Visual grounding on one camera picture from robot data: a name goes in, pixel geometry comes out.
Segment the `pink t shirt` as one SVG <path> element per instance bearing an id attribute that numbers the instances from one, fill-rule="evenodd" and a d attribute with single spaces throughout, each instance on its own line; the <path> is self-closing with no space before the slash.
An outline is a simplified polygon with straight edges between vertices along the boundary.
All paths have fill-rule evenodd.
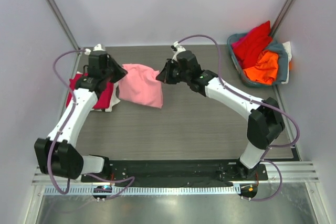
<path id="1" fill-rule="evenodd" d="M 160 73 L 151 67 L 127 63 L 128 73 L 119 81 L 119 98 L 139 105 L 161 109 L 163 106 L 162 84 L 156 80 Z"/>

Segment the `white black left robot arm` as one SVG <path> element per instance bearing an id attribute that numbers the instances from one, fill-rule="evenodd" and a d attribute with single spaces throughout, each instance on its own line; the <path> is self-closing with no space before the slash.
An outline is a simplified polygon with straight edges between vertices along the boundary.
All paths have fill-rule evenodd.
<path id="1" fill-rule="evenodd" d="M 76 144 L 83 124 L 108 83 L 116 83 L 126 76 L 124 70 L 104 49 L 85 50 L 88 56 L 86 75 L 79 78 L 71 90 L 72 103 L 46 138 L 34 144 L 38 165 L 51 179 L 77 179 L 93 173 L 100 182 L 111 177 L 111 168 L 102 156 L 82 156 Z"/>

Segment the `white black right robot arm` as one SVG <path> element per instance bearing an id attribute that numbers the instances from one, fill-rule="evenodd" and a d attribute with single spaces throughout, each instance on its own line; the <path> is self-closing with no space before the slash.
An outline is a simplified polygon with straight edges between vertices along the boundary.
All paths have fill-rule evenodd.
<path id="1" fill-rule="evenodd" d="M 165 84 L 184 82 L 192 91 L 226 105 L 247 121 L 248 144 L 236 165 L 241 179 L 247 180 L 255 175 L 265 151 L 285 129 L 275 99 L 263 100 L 234 88 L 218 74 L 202 69 L 189 50 L 168 59 L 156 80 Z"/>

